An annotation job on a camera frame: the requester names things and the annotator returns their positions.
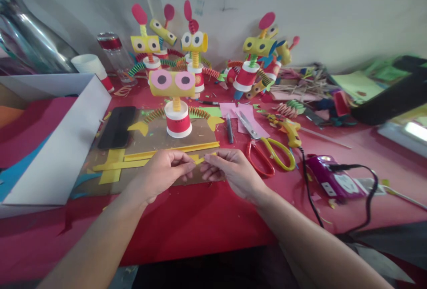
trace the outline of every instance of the red bottle cap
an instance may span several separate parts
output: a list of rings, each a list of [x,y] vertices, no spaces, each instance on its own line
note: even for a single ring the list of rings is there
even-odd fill
[[[97,35],[97,40],[103,49],[114,50],[122,47],[119,36],[113,32],[100,33]]]

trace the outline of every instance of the scissors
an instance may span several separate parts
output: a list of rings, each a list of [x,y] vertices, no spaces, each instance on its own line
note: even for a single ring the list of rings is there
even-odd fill
[[[276,163],[282,167],[284,170],[286,171],[292,171],[293,169],[295,169],[295,158],[292,155],[292,153],[290,152],[290,150],[285,147],[284,145],[282,145],[280,142],[273,140],[271,138],[264,138],[261,137],[252,127],[252,125],[250,124],[249,120],[246,118],[246,116],[240,111],[240,112],[236,112],[236,116],[237,118],[241,121],[241,123],[243,124],[243,126],[246,128],[246,130],[249,132],[250,136],[251,136],[251,140],[248,143],[248,146],[246,148],[246,157],[248,158],[250,164],[253,166],[253,168],[258,172],[259,175],[266,177],[266,178],[270,178],[272,176],[274,176],[275,170],[274,167],[270,161],[270,158],[267,157],[265,155],[265,153],[257,146],[256,142],[258,140],[261,140],[267,147],[268,151],[270,152],[271,156],[273,157],[273,159],[276,161]],[[289,167],[286,167],[283,162],[279,159],[279,157],[277,156],[276,152],[274,152],[273,147],[271,146],[271,144],[278,146],[280,149],[282,149],[284,151],[284,153],[289,157],[290,160],[290,165]],[[255,164],[252,161],[251,158],[251,150],[252,150],[252,146],[254,147],[254,149],[256,150],[256,152],[258,153],[258,155],[260,156],[261,160],[268,166],[269,171],[268,172],[263,172],[261,171],[261,169],[259,169],[258,167],[255,166]]]

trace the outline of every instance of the metal pitcher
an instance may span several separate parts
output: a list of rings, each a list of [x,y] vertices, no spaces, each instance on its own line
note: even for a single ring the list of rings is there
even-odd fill
[[[0,0],[0,47],[29,73],[78,73],[78,53],[37,19],[22,0]]]

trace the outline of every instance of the red scissors handle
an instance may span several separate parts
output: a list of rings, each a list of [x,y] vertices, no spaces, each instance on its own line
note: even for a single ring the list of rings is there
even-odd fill
[[[252,161],[252,158],[250,157],[252,145],[254,146],[255,151],[258,153],[259,158],[268,166],[269,172],[265,173],[255,166],[254,162]],[[248,158],[252,167],[256,170],[256,172],[258,172],[261,177],[270,178],[274,176],[275,171],[273,165],[271,164],[269,158],[265,155],[265,153],[262,152],[262,150],[257,146],[255,140],[249,141],[248,147],[246,148],[246,157]]]

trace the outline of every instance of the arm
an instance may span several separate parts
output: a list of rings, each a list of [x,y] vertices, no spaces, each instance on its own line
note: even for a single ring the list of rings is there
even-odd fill
[[[269,189],[240,150],[205,155],[203,179],[227,178],[252,202],[287,252],[317,285],[325,288],[391,288],[361,257]]]
[[[38,288],[107,288],[144,209],[194,167],[185,153],[157,152]]]

